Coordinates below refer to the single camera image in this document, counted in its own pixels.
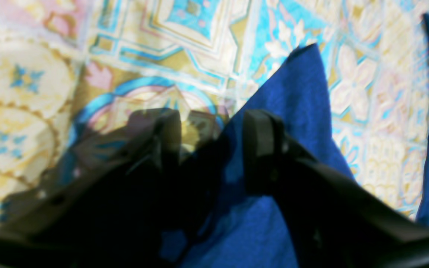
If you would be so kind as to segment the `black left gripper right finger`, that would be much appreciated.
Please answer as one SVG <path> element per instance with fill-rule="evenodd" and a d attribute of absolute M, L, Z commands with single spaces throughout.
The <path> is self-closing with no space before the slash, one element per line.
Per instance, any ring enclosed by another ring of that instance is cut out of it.
<path fill-rule="evenodd" d="M 429 268 L 429 229 L 312 156 L 279 117 L 243 118 L 245 188 L 270 196 L 301 268 Z"/>

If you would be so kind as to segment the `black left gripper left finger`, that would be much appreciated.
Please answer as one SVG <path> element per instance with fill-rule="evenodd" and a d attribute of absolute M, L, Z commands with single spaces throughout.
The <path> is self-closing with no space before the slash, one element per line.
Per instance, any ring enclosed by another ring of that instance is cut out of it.
<path fill-rule="evenodd" d="M 131 139 L 112 157 L 0 226 L 9 268 L 148 268 L 160 258 L 156 224 L 168 173 L 177 168 L 177 110 L 131 114 Z"/>

